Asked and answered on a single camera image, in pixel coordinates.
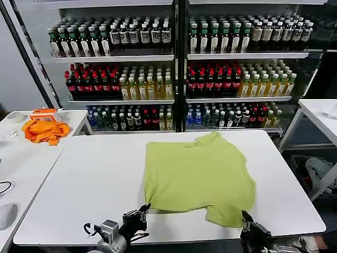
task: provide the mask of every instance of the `bottle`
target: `bottle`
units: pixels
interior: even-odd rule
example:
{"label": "bottle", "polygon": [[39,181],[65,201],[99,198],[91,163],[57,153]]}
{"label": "bottle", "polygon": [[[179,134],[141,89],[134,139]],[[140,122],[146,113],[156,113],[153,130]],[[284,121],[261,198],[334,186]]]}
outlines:
{"label": "bottle", "polygon": [[277,110],[276,111],[276,115],[275,117],[272,119],[272,122],[270,124],[270,127],[272,128],[278,128],[279,127],[279,123],[280,123],[280,116],[282,114],[281,110]]}
{"label": "bottle", "polygon": [[139,82],[139,94],[141,100],[146,100],[146,86],[144,82],[144,78],[142,76],[138,77],[138,82]]}
{"label": "bottle", "polygon": [[249,88],[249,79],[250,78],[251,78],[251,76],[249,74],[244,75],[244,81],[242,83],[241,90],[239,89],[239,91],[238,91],[239,97],[241,97],[241,98],[247,97],[247,92],[248,92],[248,88]]}
{"label": "bottle", "polygon": [[49,43],[50,43],[50,45],[53,49],[53,53],[54,53],[55,57],[56,58],[62,57],[61,50],[60,50],[60,47],[59,47],[59,41],[56,38],[55,29],[54,28],[48,28],[47,31],[48,31],[49,37],[51,38]]}
{"label": "bottle", "polygon": [[268,116],[264,119],[261,127],[262,128],[269,128],[271,127],[271,124],[272,124],[272,120],[273,120],[273,114],[274,112],[272,110],[269,110],[268,111]]}
{"label": "bottle", "polygon": [[240,53],[245,53],[247,51],[249,40],[250,40],[251,27],[252,27],[251,23],[245,23]]}
{"label": "bottle", "polygon": [[289,82],[286,84],[286,86],[284,87],[284,91],[283,91],[285,96],[290,96],[290,93],[294,88],[294,82],[295,82],[296,76],[297,75],[295,73],[292,73],[290,75]]}
{"label": "bottle", "polygon": [[224,23],[222,34],[220,37],[220,41],[221,41],[220,53],[222,54],[229,51],[229,35],[228,35],[229,30],[230,30],[230,24]]}
{"label": "bottle", "polygon": [[219,29],[219,24],[218,23],[213,23],[212,24],[212,35],[210,38],[210,48],[211,48],[211,54],[215,54],[217,52],[217,44],[219,40],[218,36],[218,29]]}
{"label": "bottle", "polygon": [[231,36],[231,41],[232,41],[231,53],[237,52],[237,48],[238,48],[239,42],[240,42],[240,36],[239,36],[240,27],[241,27],[241,23],[235,23],[234,24],[234,32]]}
{"label": "bottle", "polygon": [[261,35],[263,32],[262,22],[257,22],[256,25],[252,28],[252,36],[250,39],[249,50],[250,51],[258,51],[260,49],[259,43],[261,39]]}
{"label": "bottle", "polygon": [[270,38],[273,32],[272,25],[273,25],[272,22],[268,22],[267,26],[263,28],[263,32],[261,35],[260,48],[259,48],[261,51],[268,50],[269,41],[270,41]]}
{"label": "bottle", "polygon": [[243,126],[246,126],[249,120],[249,110],[246,110],[243,114],[242,114],[242,120],[241,123]]}
{"label": "bottle", "polygon": [[58,34],[60,35],[61,38],[61,46],[63,48],[63,52],[65,54],[66,57],[73,57],[72,56],[72,52],[71,52],[71,45],[70,45],[70,40],[67,36],[67,34],[64,33],[64,29],[63,28],[58,28],[57,29]]}
{"label": "bottle", "polygon": [[262,75],[262,81],[259,82],[259,85],[257,87],[257,97],[258,98],[261,98],[264,96],[264,92],[268,84],[268,77],[269,77],[268,74]]}

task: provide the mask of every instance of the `yellow bottle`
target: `yellow bottle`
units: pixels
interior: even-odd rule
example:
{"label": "yellow bottle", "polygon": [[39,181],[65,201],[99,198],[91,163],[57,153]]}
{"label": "yellow bottle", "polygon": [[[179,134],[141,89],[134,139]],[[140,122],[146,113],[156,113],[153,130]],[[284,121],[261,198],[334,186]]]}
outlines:
{"label": "yellow bottle", "polygon": [[265,88],[264,96],[273,96],[276,88],[276,82],[279,78],[278,74],[273,75],[273,79],[271,82],[267,84],[267,87]]}
{"label": "yellow bottle", "polygon": [[296,78],[296,74],[295,73],[292,73],[290,75],[290,79],[289,79],[289,82],[286,84],[286,86],[284,87],[284,90],[283,90],[283,94],[285,96],[290,96],[290,93],[291,91],[293,90],[294,88],[294,82],[295,82],[295,78]]}
{"label": "yellow bottle", "polygon": [[242,83],[242,88],[241,88],[241,91],[239,92],[241,98],[247,97],[247,91],[248,91],[248,88],[249,88],[249,79],[250,78],[251,78],[251,76],[249,74],[244,75],[244,81]]}
{"label": "yellow bottle", "polygon": [[120,84],[122,88],[123,100],[131,100],[130,88],[124,77],[120,78]]}
{"label": "yellow bottle", "polygon": [[268,77],[268,74],[263,74],[262,81],[259,82],[259,85],[257,87],[257,97],[259,98],[264,96],[264,92],[268,84]]}
{"label": "yellow bottle", "polygon": [[259,86],[259,79],[260,79],[260,75],[254,74],[253,82],[250,83],[248,91],[247,91],[248,97],[251,97],[251,98],[256,97],[257,87]]}
{"label": "yellow bottle", "polygon": [[288,80],[287,74],[282,74],[281,81],[276,85],[274,96],[283,96],[283,90]]}

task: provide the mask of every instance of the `display shelf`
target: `display shelf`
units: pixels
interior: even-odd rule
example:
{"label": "display shelf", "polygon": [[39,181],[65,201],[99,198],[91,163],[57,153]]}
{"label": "display shelf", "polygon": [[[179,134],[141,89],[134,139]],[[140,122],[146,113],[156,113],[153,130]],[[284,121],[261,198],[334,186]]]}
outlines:
{"label": "display shelf", "polygon": [[207,99],[186,99],[186,103],[232,103],[232,102],[277,102],[289,101],[291,96],[263,96],[261,98],[207,98]]}
{"label": "display shelf", "polygon": [[73,105],[127,105],[127,104],[173,104],[174,99],[166,100],[96,100],[96,101],[69,101]]}
{"label": "display shelf", "polygon": [[280,53],[226,53],[226,54],[188,54],[189,60],[230,60],[230,59],[303,59],[309,52]]}

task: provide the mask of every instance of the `shelf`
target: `shelf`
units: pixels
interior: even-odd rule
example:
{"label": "shelf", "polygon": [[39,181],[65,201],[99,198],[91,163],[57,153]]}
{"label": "shelf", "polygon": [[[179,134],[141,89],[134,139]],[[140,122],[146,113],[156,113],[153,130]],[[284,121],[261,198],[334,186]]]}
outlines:
{"label": "shelf", "polygon": [[97,101],[69,101],[73,105],[127,105],[127,104],[173,104],[174,99],[167,100],[97,100]]}
{"label": "shelf", "polygon": [[100,56],[100,57],[62,57],[53,58],[58,63],[79,63],[79,62],[151,62],[151,61],[172,61],[173,54],[168,55],[130,55],[130,56]]}
{"label": "shelf", "polygon": [[233,102],[277,102],[289,101],[291,96],[263,96],[261,98],[209,98],[209,99],[186,99],[186,103],[233,103]]}
{"label": "shelf", "polygon": [[188,54],[189,60],[225,60],[225,59],[303,59],[309,52],[297,53],[226,53],[226,54]]}

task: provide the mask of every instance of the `white table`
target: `white table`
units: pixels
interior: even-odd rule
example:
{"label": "white table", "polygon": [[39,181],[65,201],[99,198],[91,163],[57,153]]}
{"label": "white table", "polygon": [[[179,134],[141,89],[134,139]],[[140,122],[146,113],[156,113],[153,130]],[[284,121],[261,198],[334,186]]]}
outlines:
{"label": "white table", "polygon": [[[325,136],[337,146],[337,120],[328,118],[328,113],[337,104],[337,99],[300,99],[297,113],[289,125],[281,143],[279,151],[282,153],[289,143],[291,136],[295,133],[296,127],[300,123],[303,116],[316,125],[316,127],[325,134]],[[337,178],[337,164],[321,179],[318,186],[309,193],[311,200],[322,194],[327,186],[329,186]]]}
{"label": "white table", "polygon": [[[19,112],[25,115],[25,120],[23,122],[18,124],[12,124],[8,121],[7,118],[4,118],[0,122],[0,141],[31,143],[30,140],[27,140],[25,138],[25,133],[21,130],[21,128],[29,120],[29,115],[32,114],[33,111],[19,111]],[[60,142],[64,142],[64,140],[74,135],[78,135],[81,129],[84,129],[86,134],[93,134],[87,119],[88,115],[87,110],[68,110],[68,111],[59,110],[59,113],[63,118],[63,123],[66,123],[71,128],[70,133],[66,137],[60,138]],[[17,131],[18,136],[12,139],[5,138],[5,136],[11,131]]]}
{"label": "white table", "polygon": [[[89,246],[87,222],[121,224],[122,214],[144,203],[145,146],[150,141],[194,141],[205,133],[76,136],[55,163],[13,242],[17,245]],[[274,236],[325,231],[325,225],[277,148],[263,130],[225,131],[247,159],[256,181],[253,218]],[[149,237],[137,244],[239,238],[241,229],[205,220],[205,209],[147,216]]]}

